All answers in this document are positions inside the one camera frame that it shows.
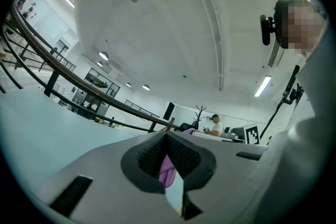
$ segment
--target ceiling light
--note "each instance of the ceiling light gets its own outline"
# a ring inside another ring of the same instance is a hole
[[[254,97],[259,97],[261,95],[261,93],[266,88],[267,84],[271,81],[271,78],[272,78],[271,76],[265,76],[264,81],[262,82],[261,86],[259,87],[259,89],[256,92],[256,94],[254,95]]]
[[[68,2],[71,7],[75,8],[75,6],[73,5],[73,3],[71,3],[69,0],[65,0],[65,1]]]
[[[149,85],[145,84],[144,86],[142,86],[142,88],[144,88],[145,90],[150,90],[151,88],[149,88]]]
[[[106,61],[109,59],[109,55],[105,51],[100,52],[99,55]]]

